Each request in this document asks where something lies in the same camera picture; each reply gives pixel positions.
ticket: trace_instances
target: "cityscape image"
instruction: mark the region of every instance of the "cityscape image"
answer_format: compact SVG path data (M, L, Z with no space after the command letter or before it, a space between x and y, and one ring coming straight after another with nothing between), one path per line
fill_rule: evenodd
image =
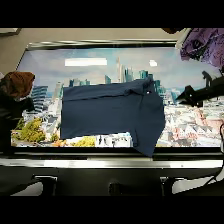
M103 58L106 64L66 66L67 59ZM35 74L30 93L35 111L23 112L23 120L12 130L18 147L131 147L129 133L60 139L64 87L131 82L151 76L163 99L166 126L157 147L220 147L220 125L224 121L224 98L205 101L202 108L178 104L185 86L205 87L202 71L213 79L218 69L195 60L181 61L171 47L92 48L35 50L25 52L18 71Z

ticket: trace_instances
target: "black cable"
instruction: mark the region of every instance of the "black cable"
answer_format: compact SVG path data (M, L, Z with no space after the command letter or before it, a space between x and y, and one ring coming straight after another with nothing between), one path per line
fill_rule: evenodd
M223 126L224 126L224 123L220 126L220 130L219 130L220 131L221 140L222 140L222 149L224 148L224 141L223 141L223 134L222 134L222 128L223 128ZM224 160L222 161L222 167L220 168L220 170L212 178L210 178L203 186L208 185L212 180L215 180L217 182L217 179L216 178L222 172L223 168L224 168Z

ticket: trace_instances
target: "purple cloth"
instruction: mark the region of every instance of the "purple cloth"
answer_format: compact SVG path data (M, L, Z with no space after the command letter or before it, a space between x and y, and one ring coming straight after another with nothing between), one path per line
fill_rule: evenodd
M183 61L195 59L201 55L201 62L222 69L224 67L224 28L193 28L181 48L180 55Z

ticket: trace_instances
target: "navy blue shirt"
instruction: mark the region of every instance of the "navy blue shirt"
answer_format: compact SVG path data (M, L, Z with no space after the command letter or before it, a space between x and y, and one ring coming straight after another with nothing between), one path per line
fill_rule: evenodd
M152 156L165 116L151 78L63 91L62 139L130 132L134 148Z

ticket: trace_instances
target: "black frame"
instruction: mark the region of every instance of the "black frame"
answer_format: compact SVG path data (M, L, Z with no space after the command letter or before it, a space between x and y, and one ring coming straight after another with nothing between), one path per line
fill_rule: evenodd
M40 42L30 43L26 51L33 50L57 50L57 49L85 49L85 48L136 48L136 47L175 47L176 40L146 40L146 39L124 39L124 40L82 40L82 41L59 41L59 42ZM16 67L16 70L23 58L23 55ZM47 155L48 153L64 156L74 155L112 155L112 156L131 156L143 157L133 148L80 148L80 147L15 147L15 152L20 154L33 153L35 155ZM180 158L188 159L220 159L222 151L220 147L156 147L153 158L156 160L176 160Z

